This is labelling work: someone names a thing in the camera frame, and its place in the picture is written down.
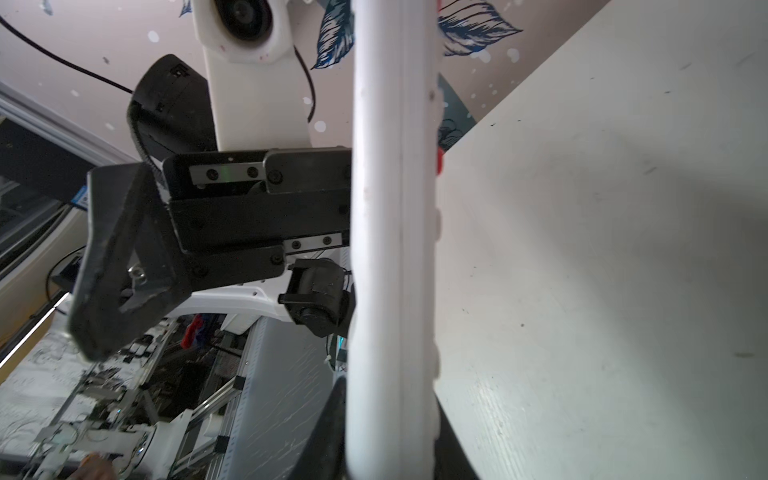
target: black cable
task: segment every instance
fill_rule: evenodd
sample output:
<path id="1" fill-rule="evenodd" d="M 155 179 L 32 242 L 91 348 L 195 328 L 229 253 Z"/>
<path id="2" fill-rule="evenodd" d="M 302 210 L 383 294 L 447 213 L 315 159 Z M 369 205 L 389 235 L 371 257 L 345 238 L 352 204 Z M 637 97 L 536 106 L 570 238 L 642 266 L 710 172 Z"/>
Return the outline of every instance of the black cable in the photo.
<path id="1" fill-rule="evenodd" d="M 55 55 L 55 54 L 51 53 L 50 51 L 48 51 L 48 50 L 44 49 L 44 48 L 43 48 L 43 47 L 41 47 L 40 45 L 38 45 L 38 44 L 34 43 L 32 40 L 30 40 L 29 38 L 27 38 L 27 37 L 26 37 L 26 36 L 25 36 L 23 33 L 21 33 L 19 30 L 16 30 L 15 28 L 13 28 L 13 27 L 12 27 L 12 26 L 11 26 L 11 25 L 8 23 L 8 22 L 6 22 L 6 21 L 5 21 L 5 19 L 4 19 L 2 16 L 0 16 L 0 25 L 2 25 L 2 26 L 4 26 L 5 28 L 7 28 L 7 29 L 8 29 L 8 31 L 10 31 L 10 32 L 11 32 L 13 35 L 16 35 L 16 36 L 17 36 L 17 37 L 18 37 L 20 40 L 22 40 L 23 42 L 25 42 L 27 45 L 29 45 L 30 47 L 34 48 L 35 50 L 39 51 L 39 52 L 40 52 L 40 53 L 42 53 L 43 55 L 46 55 L 46 56 L 48 56 L 49 58 L 53 58 L 53 59 L 54 59 L 54 60 L 56 60 L 57 62 L 59 62 L 59 63 L 61 63 L 61 64 L 63 64 L 63 65 L 67 65 L 69 68 L 73 68 L 74 70 L 77 70 L 77 71 L 79 71 L 80 73 L 86 74 L 86 75 L 87 75 L 87 76 L 89 76 L 89 77 L 93 77 L 93 78 L 95 78 L 96 80 L 101 80 L 101 81 L 103 81 L 104 83 L 106 83 L 106 84 L 110 84 L 110 85 L 112 85 L 112 86 L 113 86 L 113 87 L 115 87 L 115 88 L 120 88 L 120 89 L 121 89 L 122 91 L 124 91 L 124 92 L 127 92 L 127 93 L 129 93 L 129 94 L 133 94 L 133 93 L 134 93 L 134 91 L 133 91 L 133 90 L 131 90 L 130 88 L 124 87 L 124 86 L 122 86 L 122 85 L 118 84 L 117 82 L 114 82 L 114 81 L 110 80 L 109 78 L 104 78 L 104 77 L 102 77 L 101 75 L 99 75 L 99 74 L 95 74 L 95 73 L 94 73 L 94 72 L 92 72 L 92 71 L 86 70 L 86 69 L 84 69 L 84 68 L 82 68 L 82 67 L 78 67 L 78 66 L 77 66 L 77 65 L 75 65 L 74 63 L 72 63 L 72 62 L 70 62 L 70 61 L 66 61 L 66 60 L 64 60 L 63 58 L 59 57 L 58 55 Z"/>
<path id="2" fill-rule="evenodd" d="M 306 118 L 306 122 L 309 123 L 312 121 L 312 117 L 315 116 L 315 105 L 317 104 L 317 99 L 315 97 L 315 84 L 312 83 L 312 75 L 310 75 L 309 69 L 306 67 L 306 63 L 304 63 L 304 59 L 301 58 L 301 54 L 299 53 L 299 49 L 296 48 L 296 46 L 293 46 L 293 51 L 296 52 L 296 58 L 299 59 L 299 63 L 301 64 L 301 68 L 304 70 L 304 74 L 306 75 L 306 81 L 310 84 L 310 93 L 312 94 L 312 109 L 310 110 L 309 117 Z"/>
<path id="3" fill-rule="evenodd" d="M 144 145 L 144 141 L 141 140 L 141 135 L 139 135 L 139 115 L 140 114 L 141 114 L 141 104 L 137 101 L 131 101 L 131 103 L 128 104 L 128 111 L 125 115 L 126 118 L 128 119 L 128 130 L 131 132 L 131 140 L 134 141 L 134 146 L 136 147 L 136 150 L 139 152 L 139 157 L 141 157 L 141 161 L 143 161 L 146 165 L 148 165 L 149 168 L 152 170 L 152 175 L 154 175 L 155 181 L 157 181 L 163 187 L 166 187 L 165 177 L 163 177 L 163 172 L 161 172 L 160 169 L 157 168 L 157 165 L 155 165 L 152 159 L 150 158 L 149 151 L 147 150 L 147 146 Z"/>
<path id="4" fill-rule="evenodd" d="M 74 255 L 75 253 L 79 252 L 80 250 L 83 250 L 85 247 L 86 245 L 83 245 L 82 247 L 76 248 L 72 250 L 70 253 L 67 253 L 61 259 L 59 259 L 58 262 L 54 263 L 54 266 L 52 266 L 51 269 L 48 271 L 48 275 L 45 276 L 45 299 L 48 301 L 48 303 L 53 303 L 53 300 L 51 299 L 51 275 L 53 275 L 53 271 L 57 266 L 61 265 L 61 262 L 63 262 L 70 256 Z M 61 313 L 62 315 L 69 315 L 69 312 L 60 310 L 57 306 L 54 306 L 53 308 L 54 310 Z"/>

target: red object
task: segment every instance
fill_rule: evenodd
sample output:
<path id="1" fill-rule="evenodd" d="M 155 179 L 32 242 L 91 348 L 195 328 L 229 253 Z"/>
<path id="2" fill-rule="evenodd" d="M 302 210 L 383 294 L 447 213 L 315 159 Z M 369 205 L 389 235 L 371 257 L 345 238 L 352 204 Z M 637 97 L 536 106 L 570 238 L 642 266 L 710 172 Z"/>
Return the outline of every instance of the red object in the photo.
<path id="1" fill-rule="evenodd" d="M 442 155 L 445 152 L 442 151 L 442 148 L 437 147 L 437 174 L 440 175 L 442 173 Z"/>
<path id="2" fill-rule="evenodd" d="M 187 331 L 184 332 L 184 338 L 181 339 L 181 348 L 188 349 L 194 342 L 194 337 L 197 335 L 197 331 L 203 326 L 203 317 L 198 313 L 194 316 L 192 323 L 187 327 Z"/>

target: scuff mark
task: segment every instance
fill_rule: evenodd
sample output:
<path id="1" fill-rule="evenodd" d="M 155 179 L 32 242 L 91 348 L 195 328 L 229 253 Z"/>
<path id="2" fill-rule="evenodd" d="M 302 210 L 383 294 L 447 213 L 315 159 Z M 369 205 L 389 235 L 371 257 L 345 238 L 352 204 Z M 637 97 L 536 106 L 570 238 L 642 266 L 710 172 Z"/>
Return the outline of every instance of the scuff mark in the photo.
<path id="1" fill-rule="evenodd" d="M 745 62 L 745 61 L 747 61 L 747 60 L 749 60 L 750 58 L 752 58 L 752 57 L 753 57 L 753 55 L 755 55 L 755 52 L 754 52 L 754 51 L 753 51 L 752 53 L 749 53 L 749 54 L 745 55 L 744 57 L 742 57 L 742 58 L 741 58 L 741 60 L 739 60 L 738 62 L 736 62 L 735 64 L 733 64 L 733 67 L 734 67 L 734 68 L 738 68 L 738 67 L 740 67 L 741 65 L 744 65 L 744 62 Z"/>

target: white pole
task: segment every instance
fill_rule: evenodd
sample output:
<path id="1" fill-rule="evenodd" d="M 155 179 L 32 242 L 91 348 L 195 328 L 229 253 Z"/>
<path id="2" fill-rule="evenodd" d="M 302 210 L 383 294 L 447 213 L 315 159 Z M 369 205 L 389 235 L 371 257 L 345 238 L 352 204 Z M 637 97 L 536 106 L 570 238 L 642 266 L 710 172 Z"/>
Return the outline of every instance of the white pole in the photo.
<path id="1" fill-rule="evenodd" d="M 432 478 L 435 176 L 440 50 L 435 0 L 358 0 L 346 461 L 354 480 Z"/>

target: camera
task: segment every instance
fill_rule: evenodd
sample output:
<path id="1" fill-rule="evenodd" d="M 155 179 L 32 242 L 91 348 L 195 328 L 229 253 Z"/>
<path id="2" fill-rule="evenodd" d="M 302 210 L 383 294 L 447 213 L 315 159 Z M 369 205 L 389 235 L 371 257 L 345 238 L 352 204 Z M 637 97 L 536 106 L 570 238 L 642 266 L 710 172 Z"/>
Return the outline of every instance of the camera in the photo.
<path id="1" fill-rule="evenodd" d="M 258 41 L 272 28 L 272 9 L 266 0 L 216 0 L 224 27 L 233 37 Z"/>

